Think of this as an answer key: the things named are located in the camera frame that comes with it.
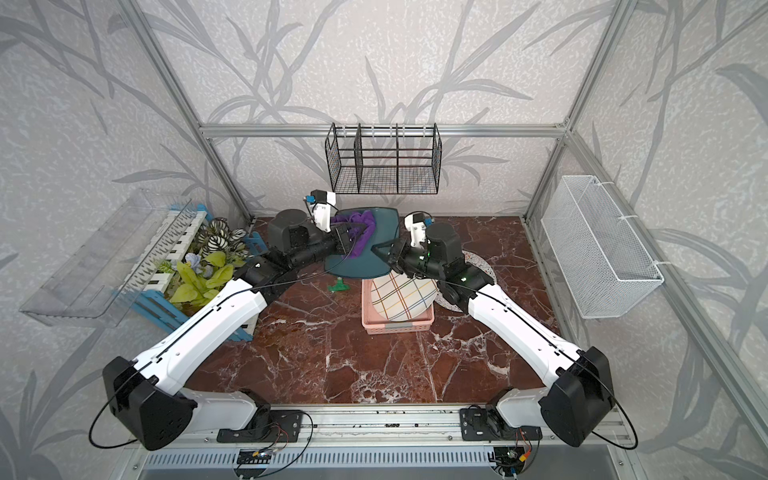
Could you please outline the purple microfiber cloth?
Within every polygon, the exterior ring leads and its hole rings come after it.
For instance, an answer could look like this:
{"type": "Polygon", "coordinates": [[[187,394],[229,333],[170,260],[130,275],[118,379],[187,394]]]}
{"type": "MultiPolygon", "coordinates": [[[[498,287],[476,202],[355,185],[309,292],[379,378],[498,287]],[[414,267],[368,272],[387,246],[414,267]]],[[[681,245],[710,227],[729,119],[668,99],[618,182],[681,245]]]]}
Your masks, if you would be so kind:
{"type": "Polygon", "coordinates": [[[370,209],[338,213],[331,218],[331,224],[341,225],[347,229],[351,250],[345,253],[345,257],[349,259],[362,255],[376,230],[376,219],[370,209]]]}

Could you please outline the clear acrylic shelf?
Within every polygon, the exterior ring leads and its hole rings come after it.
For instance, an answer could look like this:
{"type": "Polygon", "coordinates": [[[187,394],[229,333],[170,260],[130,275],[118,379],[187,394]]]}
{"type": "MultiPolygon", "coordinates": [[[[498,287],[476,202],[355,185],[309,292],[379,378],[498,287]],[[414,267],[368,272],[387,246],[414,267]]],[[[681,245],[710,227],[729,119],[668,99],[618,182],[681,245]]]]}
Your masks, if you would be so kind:
{"type": "Polygon", "coordinates": [[[197,213],[189,197],[134,191],[20,312],[47,326],[119,325],[197,213]]]}

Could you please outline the dark teal square plate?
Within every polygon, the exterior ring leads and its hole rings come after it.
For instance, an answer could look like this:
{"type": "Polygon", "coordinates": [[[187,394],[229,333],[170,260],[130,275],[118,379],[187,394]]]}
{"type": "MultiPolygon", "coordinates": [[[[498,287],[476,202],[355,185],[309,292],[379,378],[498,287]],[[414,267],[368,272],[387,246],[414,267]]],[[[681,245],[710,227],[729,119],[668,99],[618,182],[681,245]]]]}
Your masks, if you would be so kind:
{"type": "Polygon", "coordinates": [[[376,230],[362,255],[355,259],[346,259],[341,255],[331,255],[325,259],[324,269],[331,275],[351,279],[373,279],[384,276],[390,271],[388,264],[377,258],[371,251],[371,246],[381,242],[391,241],[400,233],[399,214],[396,209],[388,207],[361,207],[344,209],[338,213],[356,210],[373,211],[376,219],[376,230]]]}

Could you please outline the white plaid striped plate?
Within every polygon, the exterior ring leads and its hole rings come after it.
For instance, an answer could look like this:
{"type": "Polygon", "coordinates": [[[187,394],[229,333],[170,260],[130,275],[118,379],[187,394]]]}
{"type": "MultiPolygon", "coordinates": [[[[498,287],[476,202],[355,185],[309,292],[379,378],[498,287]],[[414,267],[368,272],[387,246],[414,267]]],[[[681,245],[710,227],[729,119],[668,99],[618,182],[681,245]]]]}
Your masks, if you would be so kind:
{"type": "Polygon", "coordinates": [[[366,306],[376,314],[376,321],[404,323],[431,318],[438,289],[432,279],[389,272],[365,280],[362,293],[366,306]]]}

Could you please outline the colourful squiggle round plate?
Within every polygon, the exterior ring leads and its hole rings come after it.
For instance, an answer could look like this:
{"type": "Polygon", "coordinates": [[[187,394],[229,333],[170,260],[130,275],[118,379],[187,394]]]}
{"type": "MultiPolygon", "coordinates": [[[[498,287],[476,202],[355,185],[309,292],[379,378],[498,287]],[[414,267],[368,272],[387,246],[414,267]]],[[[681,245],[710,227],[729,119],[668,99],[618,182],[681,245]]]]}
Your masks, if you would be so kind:
{"type": "MultiPolygon", "coordinates": [[[[497,282],[497,276],[491,265],[482,257],[480,257],[478,254],[464,250],[463,251],[465,262],[469,265],[475,266],[478,269],[482,270],[485,274],[490,276],[494,282],[497,282]]],[[[445,297],[438,293],[437,297],[435,298],[435,303],[442,307],[443,309],[446,309],[451,312],[458,312],[461,313],[462,310],[451,303],[449,303],[445,297]]]]}

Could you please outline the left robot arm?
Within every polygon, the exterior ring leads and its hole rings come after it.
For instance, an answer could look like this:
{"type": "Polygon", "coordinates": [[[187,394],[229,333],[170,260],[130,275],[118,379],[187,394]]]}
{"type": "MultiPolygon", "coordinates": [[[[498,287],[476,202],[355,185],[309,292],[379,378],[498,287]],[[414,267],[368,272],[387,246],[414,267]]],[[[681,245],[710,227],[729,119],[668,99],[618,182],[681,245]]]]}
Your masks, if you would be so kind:
{"type": "Polygon", "coordinates": [[[248,260],[214,298],[166,338],[127,360],[116,357],[102,377],[105,409],[149,451],[205,430],[264,427],[268,407],[254,393],[204,393],[185,384],[245,321],[256,317],[329,256],[348,259],[365,245],[365,224],[318,226],[305,212],[280,212],[268,225],[269,250],[248,260]]]}

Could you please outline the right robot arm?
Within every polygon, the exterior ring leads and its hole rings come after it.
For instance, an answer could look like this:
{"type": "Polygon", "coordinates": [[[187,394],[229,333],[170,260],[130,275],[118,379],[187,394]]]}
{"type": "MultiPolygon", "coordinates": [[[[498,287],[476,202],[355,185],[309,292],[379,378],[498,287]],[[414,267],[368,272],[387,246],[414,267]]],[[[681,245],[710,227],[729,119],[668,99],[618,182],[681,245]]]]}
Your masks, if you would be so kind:
{"type": "Polygon", "coordinates": [[[536,373],[542,388],[512,389],[496,402],[507,426],[546,426],[565,444],[578,447],[616,406],[605,354],[595,347],[583,350],[553,333],[490,275],[467,263],[451,225],[427,226],[418,245],[393,238],[371,250],[398,274],[434,280],[447,301],[492,330],[536,373]]]}

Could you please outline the blue white wooden crate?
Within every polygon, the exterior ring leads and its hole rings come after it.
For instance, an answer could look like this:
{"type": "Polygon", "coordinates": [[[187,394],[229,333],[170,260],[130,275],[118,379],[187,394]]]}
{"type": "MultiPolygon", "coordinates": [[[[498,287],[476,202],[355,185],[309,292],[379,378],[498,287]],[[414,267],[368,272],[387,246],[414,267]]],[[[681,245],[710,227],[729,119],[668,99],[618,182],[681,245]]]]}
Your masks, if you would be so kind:
{"type": "Polygon", "coordinates": [[[223,217],[213,217],[205,206],[170,207],[158,235],[180,220],[168,253],[150,261],[150,277],[131,310],[166,333],[181,327],[233,278],[246,261],[267,250],[261,235],[232,228],[223,217]]]}

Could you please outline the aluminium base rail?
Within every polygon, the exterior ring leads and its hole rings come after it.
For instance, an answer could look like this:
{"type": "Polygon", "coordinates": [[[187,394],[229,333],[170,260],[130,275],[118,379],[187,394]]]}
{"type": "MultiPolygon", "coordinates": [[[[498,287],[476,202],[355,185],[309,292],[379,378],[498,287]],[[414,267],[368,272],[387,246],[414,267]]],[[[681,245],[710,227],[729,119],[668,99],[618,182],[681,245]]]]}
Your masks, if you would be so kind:
{"type": "MultiPolygon", "coordinates": [[[[304,412],[301,432],[296,443],[280,445],[316,447],[330,446],[454,446],[462,442],[491,445],[522,445],[524,441],[464,441],[461,437],[459,410],[463,405],[276,405],[271,409],[301,410],[304,412]]],[[[565,441],[556,435],[543,421],[523,426],[537,426],[542,430],[544,444],[563,445],[565,441]]],[[[232,429],[223,423],[190,425],[182,433],[169,427],[160,429],[158,439],[145,440],[141,445],[148,451],[162,448],[218,443],[220,429],[232,429]]]]}

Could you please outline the pink plastic basket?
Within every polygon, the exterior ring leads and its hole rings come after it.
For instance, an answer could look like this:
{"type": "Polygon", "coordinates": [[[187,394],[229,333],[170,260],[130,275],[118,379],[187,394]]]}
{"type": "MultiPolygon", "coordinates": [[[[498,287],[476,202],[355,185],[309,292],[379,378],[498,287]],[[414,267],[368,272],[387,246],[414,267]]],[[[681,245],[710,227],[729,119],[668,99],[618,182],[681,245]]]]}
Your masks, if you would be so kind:
{"type": "Polygon", "coordinates": [[[427,320],[410,321],[410,322],[384,322],[376,321],[376,314],[366,306],[364,302],[364,294],[362,293],[362,325],[370,335],[378,334],[390,334],[390,333],[404,333],[404,332],[419,332],[429,330],[434,322],[434,307],[433,316],[427,320]]]}

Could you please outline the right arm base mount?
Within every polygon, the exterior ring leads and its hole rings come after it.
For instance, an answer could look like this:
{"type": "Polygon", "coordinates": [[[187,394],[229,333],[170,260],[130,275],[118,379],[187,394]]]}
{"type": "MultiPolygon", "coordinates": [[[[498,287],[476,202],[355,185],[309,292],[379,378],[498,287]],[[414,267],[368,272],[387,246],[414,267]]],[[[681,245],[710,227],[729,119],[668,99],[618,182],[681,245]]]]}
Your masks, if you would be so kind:
{"type": "Polygon", "coordinates": [[[461,437],[464,441],[540,441],[537,426],[511,427],[494,407],[470,405],[459,410],[461,437]]]}

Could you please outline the green artificial plant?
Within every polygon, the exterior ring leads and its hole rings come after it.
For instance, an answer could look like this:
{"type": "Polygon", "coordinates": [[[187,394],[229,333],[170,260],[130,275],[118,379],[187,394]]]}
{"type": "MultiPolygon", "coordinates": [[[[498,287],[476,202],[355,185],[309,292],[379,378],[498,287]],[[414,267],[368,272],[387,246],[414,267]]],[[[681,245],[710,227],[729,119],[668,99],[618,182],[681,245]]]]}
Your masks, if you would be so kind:
{"type": "Polygon", "coordinates": [[[155,263],[159,291],[174,308],[191,316],[213,300],[252,255],[246,230],[231,228],[223,217],[203,220],[184,241],[179,258],[155,263]]]}

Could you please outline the white mesh wall basket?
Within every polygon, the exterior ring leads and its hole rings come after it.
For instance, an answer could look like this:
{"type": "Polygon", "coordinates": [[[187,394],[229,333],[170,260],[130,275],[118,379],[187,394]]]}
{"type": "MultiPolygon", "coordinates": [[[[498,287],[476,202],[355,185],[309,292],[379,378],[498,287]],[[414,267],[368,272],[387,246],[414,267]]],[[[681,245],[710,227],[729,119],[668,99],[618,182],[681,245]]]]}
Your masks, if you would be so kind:
{"type": "Polygon", "coordinates": [[[563,176],[543,214],[542,227],[585,319],[621,317],[665,281],[629,219],[593,175],[563,176]]]}

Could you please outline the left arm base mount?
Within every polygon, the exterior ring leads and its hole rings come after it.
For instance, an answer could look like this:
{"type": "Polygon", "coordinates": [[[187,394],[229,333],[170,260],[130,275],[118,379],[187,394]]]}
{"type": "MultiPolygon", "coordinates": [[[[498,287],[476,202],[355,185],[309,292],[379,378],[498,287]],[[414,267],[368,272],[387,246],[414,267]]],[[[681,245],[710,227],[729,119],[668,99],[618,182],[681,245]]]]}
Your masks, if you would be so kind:
{"type": "Polygon", "coordinates": [[[301,410],[258,411],[240,430],[220,429],[218,443],[296,443],[301,432],[304,412],[301,410]]]}

